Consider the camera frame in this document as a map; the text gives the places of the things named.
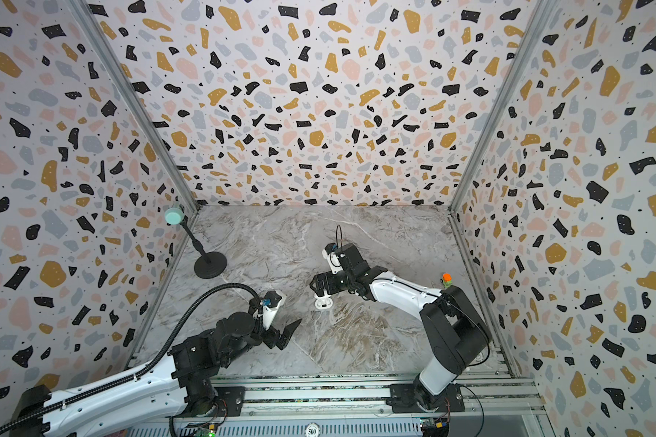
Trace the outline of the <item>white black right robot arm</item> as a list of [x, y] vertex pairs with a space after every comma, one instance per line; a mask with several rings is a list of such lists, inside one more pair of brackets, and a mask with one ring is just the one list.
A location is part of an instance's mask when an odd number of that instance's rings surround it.
[[446, 388], [473, 365], [483, 351], [490, 352], [490, 333], [474, 305], [459, 287], [442, 290], [404, 280], [386, 268], [371, 267], [352, 243], [326, 245], [322, 251], [330, 271], [310, 282], [315, 307], [332, 304], [333, 295], [348, 292], [370, 302], [393, 306], [420, 320], [432, 358], [417, 375], [399, 406], [435, 412], [446, 400]]

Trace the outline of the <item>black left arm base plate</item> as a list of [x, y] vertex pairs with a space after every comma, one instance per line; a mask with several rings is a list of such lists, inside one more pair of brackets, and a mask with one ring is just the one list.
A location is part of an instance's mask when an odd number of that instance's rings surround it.
[[206, 421], [220, 420], [229, 417], [239, 417], [244, 404], [246, 389], [243, 386], [215, 386], [209, 394], [194, 408], [197, 417], [205, 417]]

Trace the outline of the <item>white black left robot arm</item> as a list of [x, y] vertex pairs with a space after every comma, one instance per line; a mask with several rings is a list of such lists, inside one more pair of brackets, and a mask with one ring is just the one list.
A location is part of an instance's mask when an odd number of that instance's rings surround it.
[[233, 400], [213, 387], [212, 378], [256, 346], [283, 350], [300, 324], [278, 331], [260, 316], [235, 312], [171, 347], [159, 361], [65, 391], [30, 389], [8, 435], [106, 436], [150, 419], [200, 416], [219, 407], [233, 415]]

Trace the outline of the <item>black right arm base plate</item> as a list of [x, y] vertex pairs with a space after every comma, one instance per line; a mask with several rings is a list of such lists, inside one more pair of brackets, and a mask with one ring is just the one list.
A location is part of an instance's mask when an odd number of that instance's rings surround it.
[[460, 386], [449, 384], [439, 395], [430, 394], [415, 384], [400, 383], [389, 386], [386, 404], [394, 413], [463, 413], [465, 404]]

